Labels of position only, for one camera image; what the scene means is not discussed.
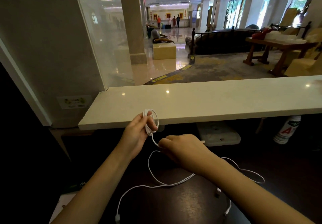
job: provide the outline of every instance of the left hand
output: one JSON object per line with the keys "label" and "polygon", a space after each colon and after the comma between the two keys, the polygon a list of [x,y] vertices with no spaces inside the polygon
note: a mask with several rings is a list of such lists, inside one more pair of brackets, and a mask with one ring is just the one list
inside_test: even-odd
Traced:
{"label": "left hand", "polygon": [[122,153],[129,156],[130,161],[138,155],[147,139],[145,125],[147,124],[152,131],[156,131],[158,129],[153,118],[149,116],[151,114],[152,112],[149,111],[147,113],[148,116],[143,117],[142,113],[135,116],[130,124],[125,128],[121,140],[117,145],[117,148],[121,149]]}

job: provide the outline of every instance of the carpet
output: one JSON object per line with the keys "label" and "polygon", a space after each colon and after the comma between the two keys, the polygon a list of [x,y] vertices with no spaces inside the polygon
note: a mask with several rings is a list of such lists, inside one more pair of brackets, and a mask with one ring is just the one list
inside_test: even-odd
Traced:
{"label": "carpet", "polygon": [[[262,54],[263,52],[254,52],[254,56]],[[195,64],[158,77],[146,85],[271,78],[275,76],[268,71],[274,68],[281,54],[281,51],[270,51],[269,64],[253,60],[254,66],[243,63],[248,53],[196,55]]]}

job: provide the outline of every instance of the plastic bottle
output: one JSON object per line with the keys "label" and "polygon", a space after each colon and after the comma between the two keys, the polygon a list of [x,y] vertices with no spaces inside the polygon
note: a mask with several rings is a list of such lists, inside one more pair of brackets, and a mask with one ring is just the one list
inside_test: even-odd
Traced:
{"label": "plastic bottle", "polygon": [[289,138],[293,135],[296,128],[299,126],[301,121],[300,115],[292,115],[285,122],[281,130],[274,136],[274,142],[279,144],[286,144]]}

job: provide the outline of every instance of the black leather sofa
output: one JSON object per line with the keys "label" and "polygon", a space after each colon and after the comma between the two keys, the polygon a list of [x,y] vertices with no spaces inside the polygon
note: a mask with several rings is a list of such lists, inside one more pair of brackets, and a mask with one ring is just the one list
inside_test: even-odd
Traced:
{"label": "black leather sofa", "polygon": [[[191,51],[191,48],[193,48],[193,53],[196,55],[249,52],[251,44],[246,42],[245,39],[257,32],[261,32],[261,30],[218,30],[200,33],[197,37],[195,36],[193,45],[191,38],[187,37],[186,43],[189,45],[189,50]],[[256,45],[255,51],[260,51],[262,48],[262,45]]]}

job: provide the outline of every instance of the hand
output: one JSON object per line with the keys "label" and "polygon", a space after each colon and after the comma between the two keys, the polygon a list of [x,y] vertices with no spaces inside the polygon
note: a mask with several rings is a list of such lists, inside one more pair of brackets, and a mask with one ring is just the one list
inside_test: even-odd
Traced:
{"label": "hand", "polygon": [[206,146],[194,135],[167,136],[159,141],[159,147],[173,161],[197,175],[205,174],[204,162],[214,157]]}
{"label": "hand", "polygon": [[117,148],[121,149],[123,154],[129,156],[130,161],[138,155],[147,139],[145,125],[147,124],[152,131],[158,130],[153,118],[149,116],[151,114],[152,112],[149,111],[147,113],[148,116],[143,117],[142,113],[135,116],[125,128],[121,140],[117,145]]}

